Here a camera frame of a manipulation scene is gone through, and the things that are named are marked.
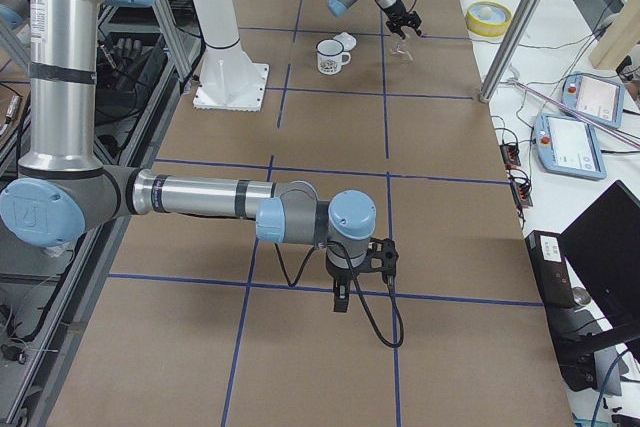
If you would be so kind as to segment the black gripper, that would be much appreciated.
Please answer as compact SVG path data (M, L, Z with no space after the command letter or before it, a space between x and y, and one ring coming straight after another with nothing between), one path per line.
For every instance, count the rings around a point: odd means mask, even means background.
M386 8L385 14L388 30L399 38L404 38L403 27L411 28L417 37L422 36L421 17L415 11L408 11L402 1L396 1L392 6Z
M330 259L325 262L326 270L333 279L333 311L347 313L349 307L350 286L354 278L362 271L360 266L350 270L348 267L335 265Z

